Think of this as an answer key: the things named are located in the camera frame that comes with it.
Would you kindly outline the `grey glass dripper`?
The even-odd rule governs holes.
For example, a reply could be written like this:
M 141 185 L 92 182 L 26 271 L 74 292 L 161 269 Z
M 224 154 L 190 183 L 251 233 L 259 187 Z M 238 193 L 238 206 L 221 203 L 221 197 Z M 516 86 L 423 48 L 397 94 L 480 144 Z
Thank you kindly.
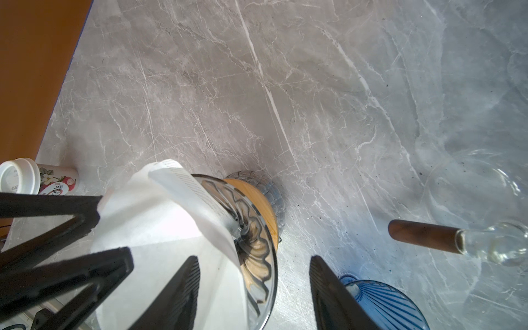
M 246 285 L 250 329 L 264 329 L 278 290 L 278 265 L 272 236 L 255 205 L 225 180 L 208 175 L 193 177 L 232 217 L 230 231 Z

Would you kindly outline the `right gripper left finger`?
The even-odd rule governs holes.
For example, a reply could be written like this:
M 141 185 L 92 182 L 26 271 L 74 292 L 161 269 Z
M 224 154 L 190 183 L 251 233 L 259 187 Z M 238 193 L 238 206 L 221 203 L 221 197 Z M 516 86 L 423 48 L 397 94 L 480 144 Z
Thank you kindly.
M 132 329 L 192 329 L 197 314 L 201 272 L 196 256 L 188 257 Z

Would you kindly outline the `blue ribbed dripper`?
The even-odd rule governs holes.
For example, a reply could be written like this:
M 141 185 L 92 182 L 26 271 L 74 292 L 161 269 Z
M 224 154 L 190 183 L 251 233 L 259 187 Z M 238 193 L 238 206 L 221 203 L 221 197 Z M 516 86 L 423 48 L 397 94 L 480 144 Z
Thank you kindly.
M 418 306 L 400 290 L 375 280 L 343 275 L 340 282 L 381 329 L 429 329 Z

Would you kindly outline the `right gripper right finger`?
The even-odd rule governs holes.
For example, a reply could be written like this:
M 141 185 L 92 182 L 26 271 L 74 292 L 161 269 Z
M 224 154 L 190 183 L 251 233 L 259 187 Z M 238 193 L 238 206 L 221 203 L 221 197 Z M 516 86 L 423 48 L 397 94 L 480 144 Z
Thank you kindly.
M 318 255 L 310 260 L 309 279 L 318 329 L 379 329 Z

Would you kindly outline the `wooden ring holder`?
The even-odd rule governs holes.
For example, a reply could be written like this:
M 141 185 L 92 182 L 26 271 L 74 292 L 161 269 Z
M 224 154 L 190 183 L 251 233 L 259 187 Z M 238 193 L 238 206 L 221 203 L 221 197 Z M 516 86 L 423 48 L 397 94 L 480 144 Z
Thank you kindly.
M 225 181 L 241 191 L 257 208 L 266 222 L 272 236 L 275 251 L 279 247 L 279 226 L 275 211 L 268 198 L 255 186 L 239 179 L 226 178 Z

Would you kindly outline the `white paper coffee filter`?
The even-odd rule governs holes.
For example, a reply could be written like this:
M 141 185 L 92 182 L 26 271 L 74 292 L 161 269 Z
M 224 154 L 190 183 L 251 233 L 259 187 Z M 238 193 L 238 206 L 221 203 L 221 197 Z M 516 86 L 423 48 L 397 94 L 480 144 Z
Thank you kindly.
M 196 329 L 247 329 L 235 220 L 172 159 L 146 165 L 97 207 L 92 252 L 127 247 L 133 271 L 97 309 L 102 329 L 128 329 L 188 257 L 199 262 Z

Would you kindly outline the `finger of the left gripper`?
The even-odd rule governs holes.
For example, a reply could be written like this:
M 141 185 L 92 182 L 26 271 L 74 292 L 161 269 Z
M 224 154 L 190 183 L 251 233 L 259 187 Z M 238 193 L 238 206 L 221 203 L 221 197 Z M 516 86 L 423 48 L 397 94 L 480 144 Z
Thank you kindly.
M 31 270 L 1 275 L 1 321 L 80 287 L 42 329 L 78 329 L 133 272 L 131 250 L 121 247 Z
M 101 196 L 1 194 L 1 217 L 73 218 L 42 235 L 1 253 L 2 268 L 33 268 L 53 254 L 87 236 L 99 223 Z

